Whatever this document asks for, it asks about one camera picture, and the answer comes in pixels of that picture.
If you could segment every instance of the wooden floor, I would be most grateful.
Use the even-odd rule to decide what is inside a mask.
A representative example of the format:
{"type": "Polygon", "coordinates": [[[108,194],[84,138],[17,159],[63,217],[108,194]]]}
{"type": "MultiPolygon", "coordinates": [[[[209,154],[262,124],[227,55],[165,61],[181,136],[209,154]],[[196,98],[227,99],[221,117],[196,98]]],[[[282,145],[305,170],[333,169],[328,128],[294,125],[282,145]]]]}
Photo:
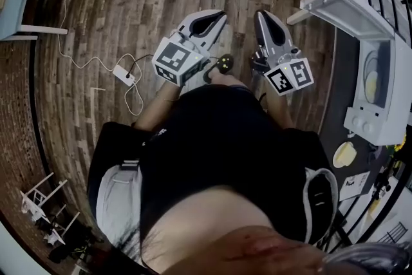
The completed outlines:
{"type": "MultiPolygon", "coordinates": [[[[62,51],[83,65],[93,56],[113,68],[125,53],[141,57],[153,53],[163,36],[187,15],[198,10],[218,8],[228,14],[213,55],[235,56],[234,75],[251,83],[248,57],[256,50],[253,15],[258,9],[270,10],[282,20],[293,14],[300,0],[68,0],[62,37],[62,51]]],[[[44,25],[59,26],[63,0],[48,0],[44,6],[44,25]]],[[[321,122],[330,78],[333,55],[333,28],[312,18],[291,29],[294,42],[310,61],[316,84],[293,95],[292,114],[298,127],[317,131],[321,122]]],[[[121,65],[129,68],[132,61],[121,65]]],[[[138,85],[148,102],[161,85],[150,59],[141,61],[143,77],[138,85]]],[[[196,87],[201,74],[189,81],[196,87]]],[[[259,95],[259,85],[254,86],[259,95]]],[[[68,178],[64,188],[72,209],[92,223],[86,201],[88,167],[103,123],[114,120],[130,124],[135,120],[125,105],[126,85],[107,72],[97,61],[80,70],[59,55],[56,36],[42,36],[37,43],[37,109],[43,144],[59,178],[68,178]]],[[[127,99],[134,112],[141,103],[134,93],[127,99]]]]}

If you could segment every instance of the white chair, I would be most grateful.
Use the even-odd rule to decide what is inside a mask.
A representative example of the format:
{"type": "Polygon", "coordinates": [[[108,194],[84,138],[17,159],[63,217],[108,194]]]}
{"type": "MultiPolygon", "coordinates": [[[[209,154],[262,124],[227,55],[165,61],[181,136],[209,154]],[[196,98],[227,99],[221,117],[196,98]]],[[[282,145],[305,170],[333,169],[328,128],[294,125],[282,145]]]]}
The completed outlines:
{"type": "MultiPolygon", "coordinates": [[[[64,208],[66,208],[66,204],[64,204],[64,206],[59,210],[59,212],[57,212],[57,214],[55,215],[55,218],[58,217],[58,215],[64,210],[64,208]]],[[[44,236],[44,239],[47,240],[47,243],[54,245],[57,241],[61,242],[62,244],[66,244],[63,240],[63,236],[67,233],[67,231],[69,230],[69,228],[71,227],[71,225],[73,225],[74,221],[77,219],[77,217],[79,216],[80,212],[77,212],[76,215],[73,217],[73,219],[71,219],[71,222],[68,224],[68,226],[66,228],[64,228],[63,226],[59,225],[58,223],[56,223],[54,225],[55,228],[53,228],[51,230],[51,234],[47,234],[44,236]]]]}
{"type": "Polygon", "coordinates": [[[37,188],[52,175],[54,175],[54,173],[50,173],[46,178],[44,178],[37,185],[31,188],[27,193],[24,194],[22,191],[20,191],[22,197],[21,212],[26,214],[28,211],[30,211],[30,213],[32,214],[32,222],[36,222],[38,219],[44,218],[47,222],[50,223],[41,207],[67,182],[67,180],[63,182],[60,181],[59,186],[46,196],[37,188]]]}

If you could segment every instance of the yellow object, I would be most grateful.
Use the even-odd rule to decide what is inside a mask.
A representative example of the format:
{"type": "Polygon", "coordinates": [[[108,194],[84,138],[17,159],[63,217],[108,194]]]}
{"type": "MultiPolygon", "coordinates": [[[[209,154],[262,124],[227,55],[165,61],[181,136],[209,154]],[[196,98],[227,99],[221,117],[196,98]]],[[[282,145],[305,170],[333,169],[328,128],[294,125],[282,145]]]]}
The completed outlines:
{"type": "Polygon", "coordinates": [[[402,141],[402,143],[395,145],[395,151],[396,152],[400,151],[404,147],[405,142],[406,142],[406,133],[405,133],[404,140],[402,141]]]}
{"type": "Polygon", "coordinates": [[[377,86],[378,86],[378,73],[376,71],[371,72],[366,78],[365,92],[366,100],[369,103],[375,103],[378,97],[377,95],[377,86]]]}
{"type": "Polygon", "coordinates": [[[373,203],[372,203],[372,205],[371,205],[371,207],[369,208],[369,210],[368,210],[368,213],[369,214],[372,214],[372,212],[377,208],[377,206],[379,205],[379,202],[380,202],[380,200],[375,200],[373,203]]]}
{"type": "Polygon", "coordinates": [[[349,142],[345,142],[339,154],[337,155],[336,161],[343,166],[349,166],[356,157],[356,150],[353,145],[349,142]]]}

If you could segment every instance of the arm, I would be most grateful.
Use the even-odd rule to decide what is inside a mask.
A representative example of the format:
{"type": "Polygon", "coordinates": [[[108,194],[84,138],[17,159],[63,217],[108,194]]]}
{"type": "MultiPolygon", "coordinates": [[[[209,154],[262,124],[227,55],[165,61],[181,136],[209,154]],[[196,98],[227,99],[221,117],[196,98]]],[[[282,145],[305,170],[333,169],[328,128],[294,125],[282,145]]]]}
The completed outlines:
{"type": "Polygon", "coordinates": [[[286,97],[280,97],[265,79],[266,100],[268,104],[268,114],[283,129],[295,128],[295,124],[289,113],[286,97]]]}
{"type": "Polygon", "coordinates": [[[171,82],[165,82],[156,93],[155,98],[143,110],[133,127],[143,131],[152,131],[166,119],[173,102],[179,99],[181,91],[181,87],[171,82]]]}

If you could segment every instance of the sticker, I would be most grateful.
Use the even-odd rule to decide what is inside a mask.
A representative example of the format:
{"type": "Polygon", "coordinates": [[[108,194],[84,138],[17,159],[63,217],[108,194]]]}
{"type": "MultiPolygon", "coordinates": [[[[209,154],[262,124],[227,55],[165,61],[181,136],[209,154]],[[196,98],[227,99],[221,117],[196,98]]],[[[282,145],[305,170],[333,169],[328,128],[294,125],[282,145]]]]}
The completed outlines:
{"type": "Polygon", "coordinates": [[[292,90],[294,87],[288,77],[282,72],[281,68],[267,74],[267,79],[275,87],[279,94],[292,90]]]}
{"type": "Polygon", "coordinates": [[[178,72],[189,55],[190,51],[176,44],[169,43],[156,61],[178,72]]]}
{"type": "Polygon", "coordinates": [[[167,80],[177,84],[178,83],[178,79],[177,76],[171,72],[168,72],[166,69],[163,69],[159,66],[156,66],[156,71],[157,74],[163,78],[166,78],[167,80]]]}
{"type": "Polygon", "coordinates": [[[339,201],[347,200],[348,198],[360,195],[369,174],[370,172],[365,172],[346,178],[341,188],[339,201]]]}
{"type": "Polygon", "coordinates": [[[292,63],[290,67],[299,87],[305,84],[309,84],[311,82],[310,75],[308,73],[308,69],[306,68],[306,64],[304,63],[304,61],[292,63]]]}

